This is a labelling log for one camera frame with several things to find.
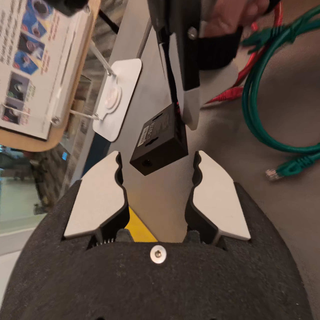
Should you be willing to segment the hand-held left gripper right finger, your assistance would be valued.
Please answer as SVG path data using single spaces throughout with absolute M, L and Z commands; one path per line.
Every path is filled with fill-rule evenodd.
M 222 236 L 249 241 L 251 235 L 236 191 L 226 170 L 204 151 L 196 151 L 193 186 L 185 209 L 185 221 L 200 241 L 217 245 Z

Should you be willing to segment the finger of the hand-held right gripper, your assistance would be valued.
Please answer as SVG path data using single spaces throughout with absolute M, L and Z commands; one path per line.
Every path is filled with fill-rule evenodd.
M 168 82 L 171 101 L 172 103 L 178 103 L 177 89 L 169 57 L 169 42 L 162 42 L 159 44 L 159 53 L 163 73 L 165 75 L 166 81 Z
M 174 76 L 181 118 L 186 126 L 194 131 L 197 129 L 199 122 L 200 85 L 190 90 L 183 88 L 176 35 L 170 36 L 170 65 Z

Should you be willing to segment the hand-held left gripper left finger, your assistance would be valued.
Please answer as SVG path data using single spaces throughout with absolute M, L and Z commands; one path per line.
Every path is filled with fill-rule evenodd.
M 64 231 L 66 240 L 90 236 L 89 246 L 116 241 L 130 221 L 122 167 L 121 153 L 113 151 L 82 177 Z

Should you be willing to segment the yellow plastic bin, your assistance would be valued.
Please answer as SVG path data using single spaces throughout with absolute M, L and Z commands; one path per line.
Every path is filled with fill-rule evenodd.
M 130 231 L 130 234 L 134 242 L 140 243 L 154 243 L 158 242 L 156 237 L 151 233 L 147 226 L 137 216 L 137 214 L 129 207 L 130 220 L 125 227 Z

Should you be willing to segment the black network switch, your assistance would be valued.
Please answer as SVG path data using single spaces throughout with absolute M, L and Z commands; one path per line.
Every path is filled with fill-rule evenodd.
M 142 126 L 130 164 L 147 176 L 188 154 L 186 125 L 172 103 Z

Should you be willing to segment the person's right hand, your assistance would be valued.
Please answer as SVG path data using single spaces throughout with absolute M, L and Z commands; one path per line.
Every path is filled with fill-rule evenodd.
M 207 16 L 202 38 L 234 34 L 239 27 L 256 22 L 269 5 L 269 0 L 218 0 Z

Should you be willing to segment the black flat panel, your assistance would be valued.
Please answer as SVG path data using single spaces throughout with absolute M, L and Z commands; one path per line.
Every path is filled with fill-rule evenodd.
M 84 176 L 94 165 L 107 156 L 111 142 L 98 133 L 94 133 L 86 162 L 82 171 Z

